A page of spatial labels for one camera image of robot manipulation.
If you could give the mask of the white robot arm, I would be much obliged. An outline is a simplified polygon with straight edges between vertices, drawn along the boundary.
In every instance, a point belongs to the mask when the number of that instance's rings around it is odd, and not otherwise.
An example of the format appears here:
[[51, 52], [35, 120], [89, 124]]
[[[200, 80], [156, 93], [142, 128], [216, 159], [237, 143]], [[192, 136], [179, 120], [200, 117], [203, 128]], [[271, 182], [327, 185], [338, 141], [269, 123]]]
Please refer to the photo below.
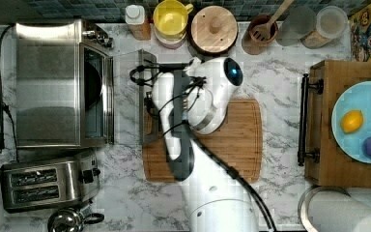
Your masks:
[[159, 64], [152, 100], [162, 127], [168, 166], [187, 205], [190, 232], [258, 232], [252, 188], [195, 136], [219, 128], [243, 83], [228, 57]]

